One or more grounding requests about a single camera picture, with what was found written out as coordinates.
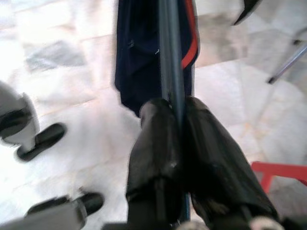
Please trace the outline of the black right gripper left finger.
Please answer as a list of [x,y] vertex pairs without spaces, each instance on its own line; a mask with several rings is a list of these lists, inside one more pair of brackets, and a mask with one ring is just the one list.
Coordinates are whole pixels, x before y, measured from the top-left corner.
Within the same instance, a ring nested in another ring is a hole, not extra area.
[[129,161],[128,225],[136,230],[163,230],[179,220],[184,202],[177,122],[164,99],[145,103],[140,118],[141,132]]

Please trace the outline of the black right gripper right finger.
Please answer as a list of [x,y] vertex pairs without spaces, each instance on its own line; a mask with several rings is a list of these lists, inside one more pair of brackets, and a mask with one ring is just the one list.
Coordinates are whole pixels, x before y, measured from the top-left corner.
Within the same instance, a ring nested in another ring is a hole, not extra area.
[[197,214],[212,230],[247,230],[256,217],[278,220],[241,148],[199,99],[186,99],[189,189]]

